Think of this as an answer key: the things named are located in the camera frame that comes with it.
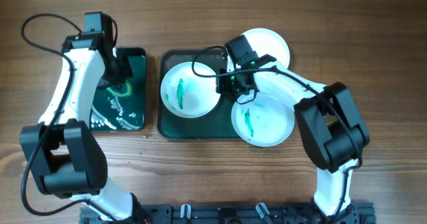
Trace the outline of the green yellow sponge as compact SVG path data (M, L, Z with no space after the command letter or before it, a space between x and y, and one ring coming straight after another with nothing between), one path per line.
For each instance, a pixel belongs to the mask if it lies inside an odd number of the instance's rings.
M129 97L133 93L132 85L129 81L125 81L122 85L108 87L107 91L116 97Z

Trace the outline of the white plate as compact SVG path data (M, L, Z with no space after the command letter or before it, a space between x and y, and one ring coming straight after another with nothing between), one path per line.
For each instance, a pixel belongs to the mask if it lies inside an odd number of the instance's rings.
M202 63L184 62L172 67L163 77L160 95L174 115L201 117L214 109L220 100L216 92L215 71Z
M264 55L269 55L276 59L269 63L255 61L254 69L271 69L276 66L278 70L288 72L290 48L283 37L270 29L255 28L245 31L228 41L225 44L225 48L228 53L227 73L240 69L238 59L242 59L247 54L251 55L253 52L256 53L258 59L261 59Z

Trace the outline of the pale blue plate bottom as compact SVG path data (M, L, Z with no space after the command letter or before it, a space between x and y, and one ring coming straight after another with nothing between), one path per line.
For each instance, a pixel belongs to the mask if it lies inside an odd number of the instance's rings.
M272 147L285 141L294 129L294 112L275 97L258 92L242 95L231 112L236 133L258 147Z

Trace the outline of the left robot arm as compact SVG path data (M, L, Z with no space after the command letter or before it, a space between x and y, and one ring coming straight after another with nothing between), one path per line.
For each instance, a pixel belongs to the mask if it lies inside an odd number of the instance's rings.
M109 177L107 160L89 126L95 92L121 86L133 76L129 61L116 55L117 23L102 12L85 14L84 28L66 37L58 84L38 123L22 128L19 142L27 164L21 181L24 208L36 216L58 214L82 203L108 223L150 223L137 197ZM27 198L33 177L44 195L70 199L52 211L38 211Z

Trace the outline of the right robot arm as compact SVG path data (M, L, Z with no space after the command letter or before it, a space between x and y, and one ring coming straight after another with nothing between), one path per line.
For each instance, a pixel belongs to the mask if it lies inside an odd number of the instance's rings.
M335 223L350 214L350 181L362 164L368 130L350 90L341 82L316 83L290 71L281 37L244 33L223 47L228 61L217 91L236 96L243 124L236 132L254 144L277 145L297 126L304 150L317 168L315 212Z

